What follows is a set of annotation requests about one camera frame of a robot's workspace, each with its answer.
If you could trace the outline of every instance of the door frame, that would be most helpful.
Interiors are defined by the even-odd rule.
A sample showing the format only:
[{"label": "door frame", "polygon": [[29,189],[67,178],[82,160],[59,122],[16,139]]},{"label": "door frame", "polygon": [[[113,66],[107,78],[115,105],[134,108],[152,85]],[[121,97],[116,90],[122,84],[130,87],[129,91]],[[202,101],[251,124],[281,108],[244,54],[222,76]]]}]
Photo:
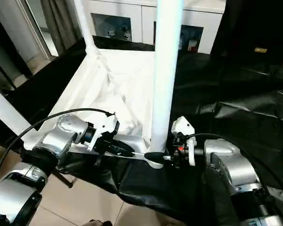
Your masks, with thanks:
[{"label": "door frame", "polygon": [[44,37],[41,33],[41,30],[31,12],[29,4],[26,0],[15,0],[16,4],[18,5],[22,16],[27,24],[27,27],[31,34],[33,35],[34,41],[36,42],[39,51],[42,53],[45,59],[47,60],[54,60],[56,57],[50,54],[50,51],[44,41]]}]

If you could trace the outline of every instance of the white cabinet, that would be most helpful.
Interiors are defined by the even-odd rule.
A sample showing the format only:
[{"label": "white cabinet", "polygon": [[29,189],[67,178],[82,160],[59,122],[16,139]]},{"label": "white cabinet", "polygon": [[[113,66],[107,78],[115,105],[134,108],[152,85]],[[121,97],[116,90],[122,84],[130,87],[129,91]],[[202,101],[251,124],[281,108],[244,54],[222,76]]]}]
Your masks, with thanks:
[{"label": "white cabinet", "polygon": [[[142,7],[143,43],[155,44],[156,11],[156,7]],[[209,54],[221,17],[218,13],[184,10],[179,49]]]},{"label": "white cabinet", "polygon": [[[93,35],[155,44],[157,0],[83,2]],[[225,0],[185,0],[179,49],[209,54],[224,7]]]},{"label": "white cabinet", "polygon": [[142,42],[142,7],[115,2],[84,0],[93,35]]}]

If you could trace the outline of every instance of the white pole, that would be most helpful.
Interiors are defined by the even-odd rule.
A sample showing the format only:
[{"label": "white pole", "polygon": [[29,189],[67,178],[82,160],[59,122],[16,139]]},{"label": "white pole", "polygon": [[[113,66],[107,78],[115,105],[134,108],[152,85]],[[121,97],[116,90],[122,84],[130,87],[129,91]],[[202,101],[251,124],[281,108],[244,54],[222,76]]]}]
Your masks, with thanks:
[{"label": "white pole", "polygon": [[183,0],[158,0],[151,147],[164,152],[170,119]]},{"label": "white pole", "polygon": [[[16,135],[31,126],[29,122],[1,95],[0,93],[0,120],[4,122]],[[32,137],[37,136],[37,131],[32,129],[21,139],[30,143]]]},{"label": "white pole", "polygon": [[84,11],[83,0],[75,0],[76,14],[79,19],[79,24],[83,33],[83,37],[86,43],[86,53],[96,53],[98,54],[98,49],[96,48],[91,31],[89,29],[87,17]]}]

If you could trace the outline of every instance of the black fabric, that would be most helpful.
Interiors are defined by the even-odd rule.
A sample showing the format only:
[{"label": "black fabric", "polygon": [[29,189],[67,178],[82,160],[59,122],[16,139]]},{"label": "black fabric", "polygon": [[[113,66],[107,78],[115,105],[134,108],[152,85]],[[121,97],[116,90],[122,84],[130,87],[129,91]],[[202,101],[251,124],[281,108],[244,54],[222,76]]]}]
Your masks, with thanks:
[{"label": "black fabric", "polygon": [[[265,48],[265,54],[255,52]],[[228,0],[212,49],[237,60],[283,63],[283,0]]]},{"label": "black fabric", "polygon": [[[154,49],[99,37],[95,43],[101,48]],[[84,48],[83,41],[77,43],[8,97],[31,123],[54,106],[83,60]],[[170,121],[182,115],[196,132],[229,137],[283,182],[283,67],[180,53]],[[0,139],[11,136],[0,123]],[[153,169],[143,161],[113,157],[103,157],[99,168],[94,163],[95,156],[70,153],[59,169],[188,225],[236,224],[223,182],[214,172],[192,167]],[[267,185],[281,188],[265,168],[252,164]]]}]

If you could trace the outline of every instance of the tile floor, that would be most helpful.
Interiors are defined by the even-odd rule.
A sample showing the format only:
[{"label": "tile floor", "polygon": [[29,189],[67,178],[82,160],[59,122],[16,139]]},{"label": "tile floor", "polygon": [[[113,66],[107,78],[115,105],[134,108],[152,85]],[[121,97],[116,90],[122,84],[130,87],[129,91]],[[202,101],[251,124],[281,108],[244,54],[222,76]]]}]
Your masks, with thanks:
[{"label": "tile floor", "polygon": [[[0,177],[20,160],[18,154],[10,152]],[[110,220],[114,226],[166,226],[170,222],[174,223],[171,225],[180,225],[148,208],[127,204],[115,194],[79,179],[69,189],[50,176],[42,196],[30,226],[81,226],[91,219]]]}]

